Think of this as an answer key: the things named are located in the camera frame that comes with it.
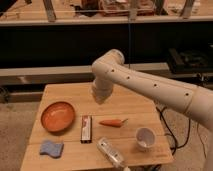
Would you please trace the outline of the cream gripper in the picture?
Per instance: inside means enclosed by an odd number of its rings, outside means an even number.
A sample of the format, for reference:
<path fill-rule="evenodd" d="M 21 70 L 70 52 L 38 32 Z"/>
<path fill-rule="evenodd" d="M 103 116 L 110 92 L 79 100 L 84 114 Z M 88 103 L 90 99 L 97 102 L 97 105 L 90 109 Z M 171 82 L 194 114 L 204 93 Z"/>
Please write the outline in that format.
<path fill-rule="evenodd" d="M 96 103 L 103 104 L 105 100 L 110 96 L 110 91 L 107 89 L 92 88 L 92 96 Z"/>

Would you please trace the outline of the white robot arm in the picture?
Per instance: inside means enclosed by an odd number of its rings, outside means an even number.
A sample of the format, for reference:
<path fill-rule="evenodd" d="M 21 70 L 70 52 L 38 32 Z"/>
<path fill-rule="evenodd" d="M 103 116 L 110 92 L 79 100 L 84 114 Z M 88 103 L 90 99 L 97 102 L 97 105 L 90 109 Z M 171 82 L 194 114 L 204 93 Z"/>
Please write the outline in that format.
<path fill-rule="evenodd" d="M 198 122 L 212 134 L 203 171 L 213 171 L 213 90 L 131 70 L 124 66 L 124 60 L 121 51 L 111 49 L 92 63 L 94 100 L 102 104 L 118 84 Z"/>

